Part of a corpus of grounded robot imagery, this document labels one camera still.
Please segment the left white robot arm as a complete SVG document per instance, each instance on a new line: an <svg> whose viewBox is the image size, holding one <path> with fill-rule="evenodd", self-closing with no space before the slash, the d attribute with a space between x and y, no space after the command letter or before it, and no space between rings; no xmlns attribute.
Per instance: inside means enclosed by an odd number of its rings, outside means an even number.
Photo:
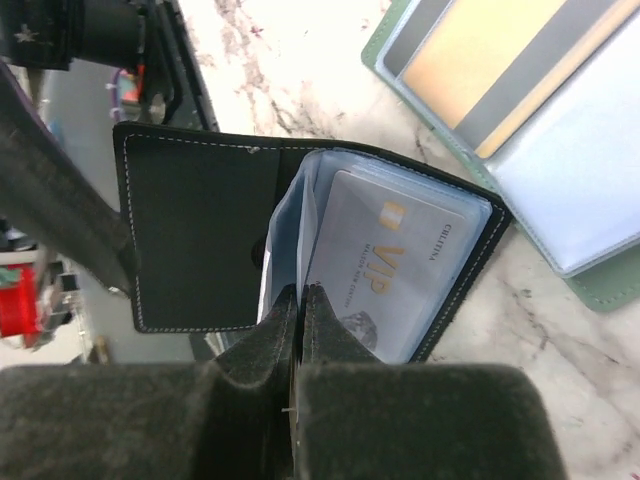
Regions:
<svg viewBox="0 0 640 480"><path fill-rule="evenodd" d="M133 70L147 58L145 1L1 4L1 212L19 230L130 294L129 227L41 120L9 67L66 70L75 59Z"/></svg>

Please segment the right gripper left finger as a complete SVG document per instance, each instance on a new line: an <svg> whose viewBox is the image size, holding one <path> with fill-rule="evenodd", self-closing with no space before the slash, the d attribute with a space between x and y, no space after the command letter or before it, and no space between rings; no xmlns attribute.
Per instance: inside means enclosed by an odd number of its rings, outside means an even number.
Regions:
<svg viewBox="0 0 640 480"><path fill-rule="evenodd" d="M214 360L13 367L1 374L5 479L289 479L293 287Z"/></svg>

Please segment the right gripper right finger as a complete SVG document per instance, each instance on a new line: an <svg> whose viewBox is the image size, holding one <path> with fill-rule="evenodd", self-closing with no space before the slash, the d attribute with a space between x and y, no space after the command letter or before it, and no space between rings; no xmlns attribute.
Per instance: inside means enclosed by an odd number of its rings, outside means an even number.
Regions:
<svg viewBox="0 0 640 480"><path fill-rule="evenodd" d="M298 479L561 479L542 398L502 364L377 360L325 291L304 300L296 373Z"/></svg>

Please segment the black leather card holder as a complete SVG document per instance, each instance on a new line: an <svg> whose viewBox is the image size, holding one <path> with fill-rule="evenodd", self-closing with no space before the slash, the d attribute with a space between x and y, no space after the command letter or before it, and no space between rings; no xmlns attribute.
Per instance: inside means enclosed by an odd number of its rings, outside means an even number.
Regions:
<svg viewBox="0 0 640 480"><path fill-rule="evenodd" d="M447 187L491 207L434 321L401 363L423 360L512 222L489 190L370 145L134 122L116 125L113 143L121 216L140 262L133 321L145 334L247 330L284 288L322 287L309 282L310 265L334 176L345 170Z"/></svg>

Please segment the white VIP card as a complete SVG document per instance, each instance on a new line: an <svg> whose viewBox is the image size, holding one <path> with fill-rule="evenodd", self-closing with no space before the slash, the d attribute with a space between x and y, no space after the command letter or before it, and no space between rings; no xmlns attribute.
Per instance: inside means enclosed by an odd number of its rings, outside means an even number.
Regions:
<svg viewBox="0 0 640 480"><path fill-rule="evenodd" d="M443 186L334 176L308 280L386 363L407 361L435 319L491 213Z"/></svg>

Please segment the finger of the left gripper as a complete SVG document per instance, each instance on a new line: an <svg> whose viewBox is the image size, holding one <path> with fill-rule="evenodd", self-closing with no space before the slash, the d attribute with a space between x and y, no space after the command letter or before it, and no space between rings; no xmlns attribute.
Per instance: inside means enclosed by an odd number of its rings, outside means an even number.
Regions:
<svg viewBox="0 0 640 480"><path fill-rule="evenodd" d="M132 293L138 261L130 227L62 150L6 64L1 65L1 213L104 287Z"/></svg>

